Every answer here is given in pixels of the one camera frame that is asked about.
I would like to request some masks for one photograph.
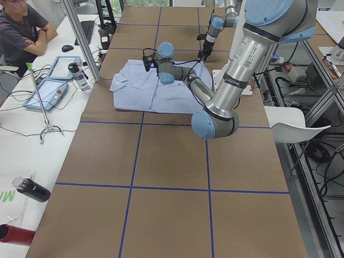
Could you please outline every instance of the stand base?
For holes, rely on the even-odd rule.
[[[64,136],[63,131],[57,125],[52,125],[50,127],[45,127],[42,130],[42,132],[39,134],[39,139],[41,140],[41,145],[44,143],[44,141],[43,141],[43,134],[44,133],[48,133],[48,132],[60,132]]]

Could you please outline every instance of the tablet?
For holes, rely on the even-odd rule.
[[[43,79],[37,86],[41,96],[43,107],[46,111],[52,109],[66,93],[68,83],[53,79]],[[28,100],[23,104],[28,109],[41,109],[36,92],[31,93]]]
[[[72,80],[73,75],[68,70],[68,65],[74,62],[77,62],[78,65],[80,65],[80,56],[57,56],[46,78],[60,81]]]

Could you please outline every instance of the black bottle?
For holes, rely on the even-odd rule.
[[[12,185],[17,191],[27,197],[37,200],[41,203],[47,201],[50,197],[50,191],[29,178],[17,177],[13,180]]]

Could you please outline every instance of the white table surface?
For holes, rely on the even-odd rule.
[[[78,17],[79,20],[95,20],[97,16],[79,15]],[[98,26],[95,25],[92,41],[89,45],[92,52],[101,48],[97,30]],[[38,70],[44,65],[51,65],[56,56],[59,55],[79,55],[82,61],[85,61],[80,47],[74,46],[74,41],[75,36],[73,30],[66,17],[58,27],[58,36],[48,43],[46,53],[34,61],[33,69]],[[63,53],[61,47],[66,44],[73,45],[74,50]],[[94,83],[89,69],[86,70],[86,74],[89,76],[88,83],[91,89],[81,91],[77,88],[73,99],[71,99],[63,110],[52,109],[47,112],[47,117],[51,125],[58,125],[63,130],[72,131],[77,129],[80,115],[86,106]],[[22,79],[15,87],[14,91],[16,90],[33,91],[34,87],[31,77],[28,76]],[[68,91],[58,103],[57,107],[64,107],[75,90],[76,88],[73,86],[73,83],[69,82]],[[22,95],[17,98],[24,100],[27,97],[28,95]],[[7,98],[0,108],[0,123],[2,123],[2,127],[23,134],[40,133],[46,126],[41,111],[20,107],[22,103],[16,101],[13,97]],[[59,132],[47,133],[44,135],[44,144],[41,145],[38,135],[24,137],[0,128],[0,174],[35,172],[34,180],[51,191],[65,160],[73,136],[73,132],[64,132],[64,136]],[[47,202],[39,203],[29,198],[21,227],[36,230],[46,204]],[[26,246],[0,243],[0,258],[22,258],[25,257],[27,251],[28,247]]]

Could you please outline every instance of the label sticker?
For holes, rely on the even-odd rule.
[[[234,58],[239,61],[239,65],[246,69],[252,70],[260,59],[264,48],[258,45],[250,45],[249,51],[245,51],[247,47],[247,42],[242,40],[235,52]]]

